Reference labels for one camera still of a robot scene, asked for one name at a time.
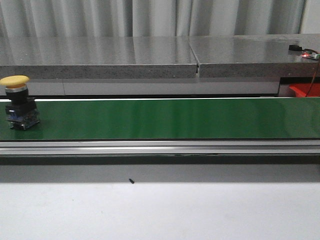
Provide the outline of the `green conveyor belt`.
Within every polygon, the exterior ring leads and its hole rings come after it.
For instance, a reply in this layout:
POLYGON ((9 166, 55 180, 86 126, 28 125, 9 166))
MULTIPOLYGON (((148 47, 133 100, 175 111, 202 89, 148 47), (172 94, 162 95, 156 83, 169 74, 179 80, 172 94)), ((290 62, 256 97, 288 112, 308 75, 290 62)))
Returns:
POLYGON ((2 141, 317 139, 320 100, 304 98, 39 101, 40 122, 2 141))

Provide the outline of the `right grey stone slab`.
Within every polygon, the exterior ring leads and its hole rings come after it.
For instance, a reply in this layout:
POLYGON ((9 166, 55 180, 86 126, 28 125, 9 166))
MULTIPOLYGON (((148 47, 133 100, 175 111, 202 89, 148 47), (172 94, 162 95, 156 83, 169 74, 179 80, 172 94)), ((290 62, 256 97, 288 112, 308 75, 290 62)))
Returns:
POLYGON ((290 45, 319 50, 319 34, 191 36, 201 78, 311 77, 317 62, 290 45))

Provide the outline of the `grey stone slab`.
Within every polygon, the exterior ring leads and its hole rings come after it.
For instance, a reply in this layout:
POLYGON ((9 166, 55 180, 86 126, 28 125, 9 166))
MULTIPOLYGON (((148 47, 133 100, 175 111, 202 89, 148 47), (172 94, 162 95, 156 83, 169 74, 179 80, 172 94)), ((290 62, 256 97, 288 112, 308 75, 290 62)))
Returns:
POLYGON ((191 36, 201 78, 311 77, 317 62, 290 45, 319 50, 319 34, 191 36))
POLYGON ((191 79, 186 37, 2 37, 0 74, 33 79, 191 79))

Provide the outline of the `left grey stone slab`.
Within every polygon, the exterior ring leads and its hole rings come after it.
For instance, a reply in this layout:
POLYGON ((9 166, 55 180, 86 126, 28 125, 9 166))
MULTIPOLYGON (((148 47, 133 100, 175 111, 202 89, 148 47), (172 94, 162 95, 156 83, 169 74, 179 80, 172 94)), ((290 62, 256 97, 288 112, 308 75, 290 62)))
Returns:
POLYGON ((2 37, 0 74, 33 79, 191 79, 186 37, 2 37))

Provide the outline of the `yellow mushroom push button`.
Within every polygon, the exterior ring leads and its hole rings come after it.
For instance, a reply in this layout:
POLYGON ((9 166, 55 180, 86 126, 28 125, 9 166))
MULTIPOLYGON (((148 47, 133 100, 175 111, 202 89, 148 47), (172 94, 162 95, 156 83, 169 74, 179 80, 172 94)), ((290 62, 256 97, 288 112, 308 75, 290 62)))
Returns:
POLYGON ((25 75, 12 75, 0 80, 10 100, 5 106, 5 113, 11 129, 27 130, 40 122, 40 112, 35 98, 29 97, 29 80, 25 75))

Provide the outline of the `red plastic bin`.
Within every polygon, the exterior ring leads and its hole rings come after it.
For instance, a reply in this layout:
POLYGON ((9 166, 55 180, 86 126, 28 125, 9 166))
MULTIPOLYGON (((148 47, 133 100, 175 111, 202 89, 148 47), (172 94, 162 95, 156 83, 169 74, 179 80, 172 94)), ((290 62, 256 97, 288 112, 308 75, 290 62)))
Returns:
POLYGON ((319 97, 320 96, 320 84, 314 83, 308 93, 310 88, 310 83, 294 83, 290 84, 289 88, 294 92, 295 97, 304 98, 304 97, 319 97))

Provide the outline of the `small black device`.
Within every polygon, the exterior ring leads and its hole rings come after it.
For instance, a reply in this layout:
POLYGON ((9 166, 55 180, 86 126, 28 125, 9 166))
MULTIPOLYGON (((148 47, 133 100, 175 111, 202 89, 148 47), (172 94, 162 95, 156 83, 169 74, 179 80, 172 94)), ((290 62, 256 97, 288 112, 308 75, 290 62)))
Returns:
POLYGON ((296 45, 296 44, 290 44, 288 50, 289 51, 301 52, 303 50, 303 48, 301 46, 299 46, 299 45, 296 45))

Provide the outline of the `circuit board with red light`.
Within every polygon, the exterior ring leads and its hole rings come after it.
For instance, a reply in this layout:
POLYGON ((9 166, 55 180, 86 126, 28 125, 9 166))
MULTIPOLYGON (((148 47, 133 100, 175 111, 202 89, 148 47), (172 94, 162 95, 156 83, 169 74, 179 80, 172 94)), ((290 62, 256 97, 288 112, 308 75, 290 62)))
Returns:
POLYGON ((312 59, 312 60, 319 60, 320 59, 320 53, 317 51, 314 51, 312 49, 305 49, 301 56, 303 58, 312 59))

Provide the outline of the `grey pleated curtain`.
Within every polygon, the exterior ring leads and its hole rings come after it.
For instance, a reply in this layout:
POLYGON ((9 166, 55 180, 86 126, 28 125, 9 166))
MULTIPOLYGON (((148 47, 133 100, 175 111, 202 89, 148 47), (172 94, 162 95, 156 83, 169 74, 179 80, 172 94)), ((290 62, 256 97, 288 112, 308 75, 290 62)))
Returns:
POLYGON ((303 0, 3 0, 2 37, 298 34, 303 0))

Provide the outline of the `aluminium conveyor frame rail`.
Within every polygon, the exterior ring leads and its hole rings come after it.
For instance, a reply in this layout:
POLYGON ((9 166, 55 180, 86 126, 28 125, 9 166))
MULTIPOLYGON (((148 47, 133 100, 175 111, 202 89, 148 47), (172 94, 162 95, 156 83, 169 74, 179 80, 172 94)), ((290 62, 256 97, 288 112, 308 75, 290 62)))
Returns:
POLYGON ((2 141, 3 156, 315 154, 318 139, 2 141))

